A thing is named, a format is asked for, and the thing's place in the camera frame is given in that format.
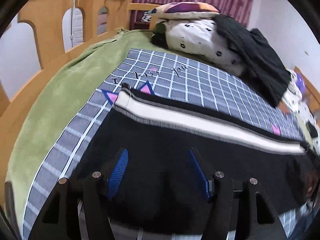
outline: patchwork pillow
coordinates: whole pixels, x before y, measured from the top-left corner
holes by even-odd
[[[162,19],[178,20],[213,18],[219,14],[219,11],[214,6],[203,2],[172,2],[147,13]]]

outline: round metal pin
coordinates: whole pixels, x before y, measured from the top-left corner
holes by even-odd
[[[224,177],[224,173],[222,171],[217,171],[215,173],[215,175],[218,177],[218,178],[223,178]]]
[[[255,178],[251,178],[251,179],[249,179],[249,181],[251,184],[254,184],[254,185],[256,185],[258,183],[257,179],[255,179]]]
[[[100,171],[95,171],[94,173],[92,173],[92,177],[94,178],[98,178],[101,176],[101,172]]]
[[[66,182],[67,182],[67,178],[61,178],[61,179],[59,179],[59,184],[65,184]]]

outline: green bed sheet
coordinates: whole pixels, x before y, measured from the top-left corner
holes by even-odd
[[[6,181],[13,186],[17,222],[21,227],[33,178],[63,129],[87,102],[94,90],[126,58],[129,49],[149,49],[179,54],[151,44],[152,31],[120,31],[115,37],[85,50],[62,67],[30,109],[14,145]]]

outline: purple object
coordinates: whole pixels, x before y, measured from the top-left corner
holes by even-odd
[[[305,85],[305,83],[303,81],[302,76],[299,73],[296,73],[296,74],[297,74],[296,85],[299,88],[301,94],[303,95],[303,93],[306,91],[306,85]]]

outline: pull string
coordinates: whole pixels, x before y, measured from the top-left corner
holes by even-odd
[[[73,11],[76,6],[76,0],[73,0],[72,8],[71,8],[71,17],[70,17],[70,40],[71,40],[71,46],[73,48]]]

